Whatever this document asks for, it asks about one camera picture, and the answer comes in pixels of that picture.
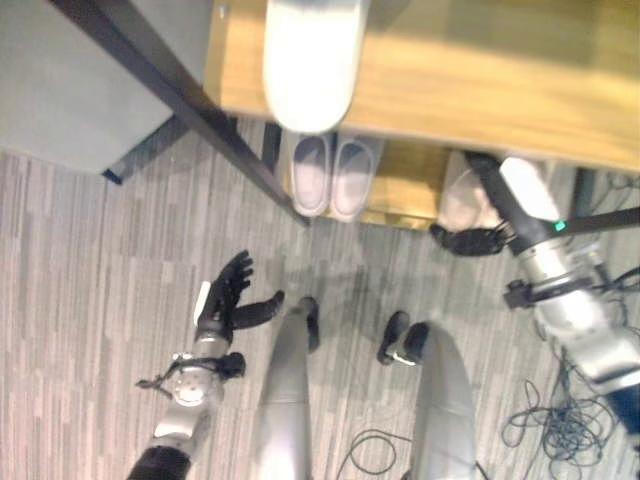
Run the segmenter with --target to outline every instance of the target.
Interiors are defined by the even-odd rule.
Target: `black metal frame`
[[[209,99],[129,0],[49,1],[296,221],[309,225],[227,115]]]
[[[605,230],[619,230],[640,226],[640,207],[625,208],[614,212],[576,217],[566,221],[566,228],[558,234],[561,236],[578,233],[596,233]]]

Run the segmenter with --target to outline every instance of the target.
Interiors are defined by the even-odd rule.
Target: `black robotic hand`
[[[265,301],[238,307],[242,292],[251,285],[253,259],[243,250],[227,263],[211,284],[200,316],[196,338],[206,331],[215,331],[233,339],[233,330],[250,328],[273,318],[284,301],[284,293],[277,291]]]

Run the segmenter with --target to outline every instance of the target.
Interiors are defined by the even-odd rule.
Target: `tangled cable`
[[[502,441],[514,448],[522,443],[528,430],[542,427],[538,450],[542,449],[549,459],[548,469],[552,479],[557,478],[554,467],[558,462],[575,467],[581,479],[583,467],[600,462],[617,425],[613,413],[598,395],[576,398],[572,394],[570,375],[574,371],[575,366],[569,363],[563,352],[551,393],[552,401],[555,399],[553,406],[541,405],[540,392],[535,384],[525,380],[528,407],[511,415],[502,428]],[[515,438],[510,439],[509,433],[514,430]],[[524,479],[529,475],[536,456],[532,458]]]

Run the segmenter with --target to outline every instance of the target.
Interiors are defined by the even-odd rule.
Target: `white slipper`
[[[383,150],[381,138],[338,136],[331,188],[331,213],[336,219],[352,222],[362,213]]]
[[[333,129],[355,88],[370,0],[269,0],[263,82],[274,117],[301,133]]]
[[[283,140],[294,208],[305,217],[321,215],[329,207],[333,136],[283,132]]]

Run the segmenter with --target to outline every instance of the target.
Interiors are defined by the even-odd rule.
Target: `wooden desk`
[[[228,111],[268,117],[266,2],[225,5],[212,18],[205,91]],[[343,125],[401,143],[390,145],[399,156],[383,161],[370,210],[433,218],[422,200],[396,195],[409,181],[439,196],[435,177],[407,172],[407,139],[640,171],[639,32],[635,0],[373,0]],[[417,145],[442,162],[441,147]]]

